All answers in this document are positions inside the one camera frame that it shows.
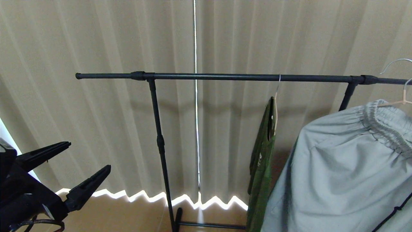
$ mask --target black clothes rack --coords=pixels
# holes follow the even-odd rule
[[[160,160],[162,162],[164,185],[166,188],[166,199],[169,207],[170,223],[173,232],[178,232],[181,225],[200,226],[200,227],[217,227],[227,229],[244,230],[246,226],[242,225],[227,225],[214,223],[195,223],[182,221],[182,208],[178,208],[176,218],[174,218],[172,201],[170,196],[169,177],[167,173],[166,157],[164,149],[164,139],[162,128],[160,126],[159,106],[157,104],[156,95],[156,79],[169,80],[260,80],[260,81],[279,81],[280,75],[260,75],[260,74],[203,74],[203,73],[146,73],[137,71],[132,73],[76,73],[77,79],[133,79],[146,80],[149,83],[150,92],[152,95],[152,104],[154,111],[154,120],[157,131],[157,146],[159,148]],[[281,81],[300,81],[300,82],[337,82],[348,83],[346,92],[339,111],[346,109],[349,100],[357,85],[373,85],[373,84],[396,84],[404,85],[407,80],[378,78],[370,75],[360,76],[322,76],[322,75],[281,75]]]

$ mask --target curtain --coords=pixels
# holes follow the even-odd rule
[[[412,1],[196,1],[199,73],[375,75],[412,56]],[[410,78],[397,62],[380,75]],[[198,81],[202,201],[248,202],[249,162],[277,82]],[[300,129],[336,112],[347,84],[280,82],[273,176]],[[400,85],[358,86],[348,107],[401,99]]]
[[[75,73],[194,72],[193,2],[0,2],[0,117],[22,150],[70,148],[35,169],[72,188],[106,164],[100,189],[164,191],[148,84]],[[172,198],[198,196],[194,81],[158,80]]]

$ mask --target floor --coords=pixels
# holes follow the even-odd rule
[[[65,232],[92,232],[92,231],[150,231],[169,232],[170,219],[166,201],[161,199],[156,202],[148,202],[146,198],[139,197],[129,202],[126,197],[112,199],[107,195],[92,197],[80,211],[74,211],[64,220]],[[237,204],[233,204],[228,210],[213,204],[205,210],[194,210],[191,205],[183,201],[174,206],[183,209],[184,221],[224,223],[245,225],[246,211]],[[54,231],[58,226],[35,225],[32,232]],[[242,231],[220,228],[204,227],[180,227],[181,232],[225,232]]]

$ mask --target green garment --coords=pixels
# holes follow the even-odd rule
[[[250,182],[248,188],[249,208],[246,231],[260,231],[265,217],[266,204],[272,191],[272,152],[275,136],[273,132],[276,116],[274,99],[271,97],[260,123],[255,146],[250,159]]]

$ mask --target elastic waistband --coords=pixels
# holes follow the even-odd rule
[[[378,107],[383,99],[359,107],[362,124],[386,146],[401,155],[412,157],[412,118],[394,106]]]

